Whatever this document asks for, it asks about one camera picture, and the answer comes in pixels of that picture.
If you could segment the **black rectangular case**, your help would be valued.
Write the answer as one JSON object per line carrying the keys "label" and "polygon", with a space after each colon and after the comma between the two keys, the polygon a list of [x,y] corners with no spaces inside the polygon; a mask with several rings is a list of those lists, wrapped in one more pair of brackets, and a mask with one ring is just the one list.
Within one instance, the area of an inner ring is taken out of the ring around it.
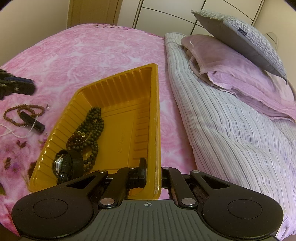
{"label": "black rectangular case", "polygon": [[37,118],[31,117],[30,115],[28,115],[24,111],[22,111],[20,113],[20,118],[21,118],[21,120],[23,120],[25,122],[25,124],[27,124],[28,126],[33,128],[34,130],[36,130],[38,133],[43,133],[44,132],[45,126],[41,122],[39,122],[37,120]]}

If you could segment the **striped grey duvet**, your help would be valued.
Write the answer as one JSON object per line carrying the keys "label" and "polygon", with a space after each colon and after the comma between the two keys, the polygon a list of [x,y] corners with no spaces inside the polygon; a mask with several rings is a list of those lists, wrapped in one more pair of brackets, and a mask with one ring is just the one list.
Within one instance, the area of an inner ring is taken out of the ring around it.
{"label": "striped grey duvet", "polygon": [[190,69],[182,37],[165,35],[168,73],[197,168],[276,200],[284,212],[277,238],[294,235],[295,124],[270,120],[203,82]]}

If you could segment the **round wall mirror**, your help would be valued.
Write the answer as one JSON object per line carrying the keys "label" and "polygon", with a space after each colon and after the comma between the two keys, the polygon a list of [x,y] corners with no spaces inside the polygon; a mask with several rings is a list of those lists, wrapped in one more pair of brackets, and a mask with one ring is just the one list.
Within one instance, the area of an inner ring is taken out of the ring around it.
{"label": "round wall mirror", "polygon": [[272,45],[272,47],[275,50],[277,50],[277,48],[278,48],[278,38],[277,38],[276,34],[273,33],[273,32],[268,32],[268,33],[265,33],[264,36],[270,42],[270,44]]}

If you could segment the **wooden door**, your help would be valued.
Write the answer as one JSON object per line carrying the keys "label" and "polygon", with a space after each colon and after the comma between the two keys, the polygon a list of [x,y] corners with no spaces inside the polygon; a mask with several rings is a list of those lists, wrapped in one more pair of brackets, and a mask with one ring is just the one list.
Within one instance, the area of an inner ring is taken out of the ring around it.
{"label": "wooden door", "polygon": [[67,28],[99,23],[116,25],[123,0],[70,0]]}

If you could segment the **black strap watch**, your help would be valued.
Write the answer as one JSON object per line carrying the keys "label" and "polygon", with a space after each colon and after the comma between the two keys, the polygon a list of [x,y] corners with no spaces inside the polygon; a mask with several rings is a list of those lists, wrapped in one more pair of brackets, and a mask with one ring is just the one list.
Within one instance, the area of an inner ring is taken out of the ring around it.
{"label": "black strap watch", "polygon": [[57,185],[83,176],[84,161],[82,155],[75,150],[60,150],[52,164]]}

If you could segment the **cream wardrobe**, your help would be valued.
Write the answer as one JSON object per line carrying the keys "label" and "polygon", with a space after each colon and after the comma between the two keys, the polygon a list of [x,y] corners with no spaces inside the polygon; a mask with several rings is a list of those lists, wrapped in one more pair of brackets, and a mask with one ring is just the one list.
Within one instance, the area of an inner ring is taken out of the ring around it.
{"label": "cream wardrobe", "polygon": [[214,11],[253,25],[263,3],[264,1],[238,0],[123,1],[117,24],[161,37],[169,32],[208,35],[209,32],[191,11]]}

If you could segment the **grey checked pillow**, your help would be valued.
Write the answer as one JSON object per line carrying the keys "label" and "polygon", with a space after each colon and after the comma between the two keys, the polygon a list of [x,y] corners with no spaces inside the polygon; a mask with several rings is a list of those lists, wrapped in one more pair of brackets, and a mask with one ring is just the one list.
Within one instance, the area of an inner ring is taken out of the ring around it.
{"label": "grey checked pillow", "polygon": [[287,80],[281,58],[269,40],[256,28],[233,16],[209,10],[191,11],[215,38],[228,45],[257,67]]}

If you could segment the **purple pillow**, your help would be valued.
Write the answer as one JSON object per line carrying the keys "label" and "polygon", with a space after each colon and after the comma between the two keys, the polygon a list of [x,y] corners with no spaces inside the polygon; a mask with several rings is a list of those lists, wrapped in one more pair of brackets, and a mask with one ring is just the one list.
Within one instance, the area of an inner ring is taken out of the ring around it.
{"label": "purple pillow", "polygon": [[191,70],[272,120],[295,121],[295,91],[286,81],[207,35],[181,39]]}

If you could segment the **pink floral blanket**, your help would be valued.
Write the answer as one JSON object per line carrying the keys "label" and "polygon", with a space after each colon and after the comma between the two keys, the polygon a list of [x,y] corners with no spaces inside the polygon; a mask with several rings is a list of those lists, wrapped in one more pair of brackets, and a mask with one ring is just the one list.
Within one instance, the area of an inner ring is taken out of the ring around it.
{"label": "pink floral blanket", "polygon": [[44,134],[1,120],[1,240],[18,238],[11,209],[29,193],[28,185],[39,154],[60,114],[76,90],[97,80],[155,63],[159,72],[162,165],[189,173],[196,167],[192,148],[168,76],[162,37],[127,27],[84,24],[59,32],[3,65],[13,75],[36,84],[33,96],[12,94],[1,101],[1,115],[18,121],[17,105],[45,108],[39,121]]}

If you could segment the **orange plastic tray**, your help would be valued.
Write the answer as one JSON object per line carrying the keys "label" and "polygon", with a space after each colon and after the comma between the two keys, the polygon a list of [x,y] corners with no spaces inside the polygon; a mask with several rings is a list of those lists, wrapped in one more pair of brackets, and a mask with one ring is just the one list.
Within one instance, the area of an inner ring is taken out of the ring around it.
{"label": "orange plastic tray", "polygon": [[140,66],[77,90],[41,151],[30,178],[30,192],[56,185],[52,170],[56,154],[93,107],[101,108],[104,129],[98,139],[94,171],[110,174],[120,168],[147,164],[144,188],[133,188],[129,199],[158,199],[161,193],[161,137],[158,66]]}

